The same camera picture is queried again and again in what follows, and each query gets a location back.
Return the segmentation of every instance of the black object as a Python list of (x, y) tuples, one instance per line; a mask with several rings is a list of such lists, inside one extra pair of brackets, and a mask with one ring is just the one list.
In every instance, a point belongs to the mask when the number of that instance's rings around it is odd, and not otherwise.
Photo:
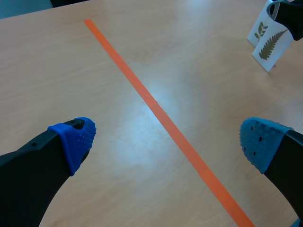
[(280, 190), (303, 220), (303, 135), (289, 130), (264, 175)]
[[(84, 123), (74, 119), (64, 124), (82, 129)], [(53, 197), (70, 176), (60, 136), (52, 130), (0, 156), (0, 227), (38, 227)]]
[(88, 0), (51, 0), (51, 4), (53, 5), (54, 8), (56, 8), (56, 7), (66, 6), (83, 1), (88, 1)]
[(267, 13), (276, 22), (284, 25), (298, 41), (303, 37), (303, 1), (274, 1), (267, 8)]

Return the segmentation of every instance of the wood grain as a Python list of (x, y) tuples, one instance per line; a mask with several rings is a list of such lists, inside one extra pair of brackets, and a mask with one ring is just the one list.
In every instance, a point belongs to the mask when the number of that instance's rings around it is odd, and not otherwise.
[(0, 20), (1, 154), (48, 125), (87, 116), (94, 147), (41, 226), (235, 226), (83, 24), (91, 18), (256, 226), (296, 216), (241, 152), (265, 117), (303, 131), (302, 43), (270, 73), (246, 36), (249, 0), (91, 0)]

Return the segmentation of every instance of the orange tape line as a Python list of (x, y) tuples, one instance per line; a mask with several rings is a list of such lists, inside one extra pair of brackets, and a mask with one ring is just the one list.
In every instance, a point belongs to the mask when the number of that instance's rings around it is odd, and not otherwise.
[(125, 77), (132, 84), (134, 89), (141, 96), (143, 101), (148, 105), (150, 110), (158, 118), (160, 123), (163, 125), (165, 130), (175, 141), (180, 150), (187, 157), (189, 162), (193, 165), (195, 170), (199, 173), (200, 177), (204, 180), (209, 189), (213, 192), (218, 201), (223, 205), (225, 210), (229, 213), (231, 218), (240, 227), (254, 227), (254, 224), (247, 217), (247, 215), (242, 211), (240, 206), (236, 203), (233, 197), (224, 188), (218, 178), (214, 175), (211, 169), (206, 165), (204, 160), (198, 155), (193, 146), (188, 142), (181, 131), (176, 127), (174, 122), (168, 117), (161, 106), (153, 98), (150, 92), (146, 89), (143, 83), (137, 78), (134, 72), (128, 67), (125, 61), (120, 57), (120, 55), (115, 51), (113, 46), (104, 37), (104, 35), (98, 30), (96, 25), (87, 19), (84, 21), (86, 26), (99, 41), (99, 43), (106, 50), (108, 55), (116, 63), (118, 68), (123, 72)]

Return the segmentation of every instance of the textured grip pad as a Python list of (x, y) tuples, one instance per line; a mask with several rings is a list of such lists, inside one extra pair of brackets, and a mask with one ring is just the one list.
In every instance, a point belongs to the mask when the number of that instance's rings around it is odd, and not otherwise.
[(75, 119), (84, 120), (85, 123), (82, 129), (75, 129), (71, 125), (64, 123), (47, 128), (59, 134), (72, 176), (79, 169), (84, 155), (91, 149), (96, 134), (95, 123), (91, 119), (86, 117)]
[(244, 155), (262, 174), (278, 150), (288, 128), (261, 118), (248, 118), (240, 128), (240, 143)]

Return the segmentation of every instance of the leaf illustration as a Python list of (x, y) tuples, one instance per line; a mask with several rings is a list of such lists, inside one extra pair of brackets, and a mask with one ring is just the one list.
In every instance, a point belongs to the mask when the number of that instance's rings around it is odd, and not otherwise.
[(286, 32), (287, 30), (283, 32), (278, 32), (277, 34), (273, 35), (271, 38), (269, 38), (262, 50), (259, 53), (260, 58), (267, 60), (267, 58), (270, 57), (272, 51), (274, 50), (274, 47), (278, 40), (281, 38), (281, 36)]

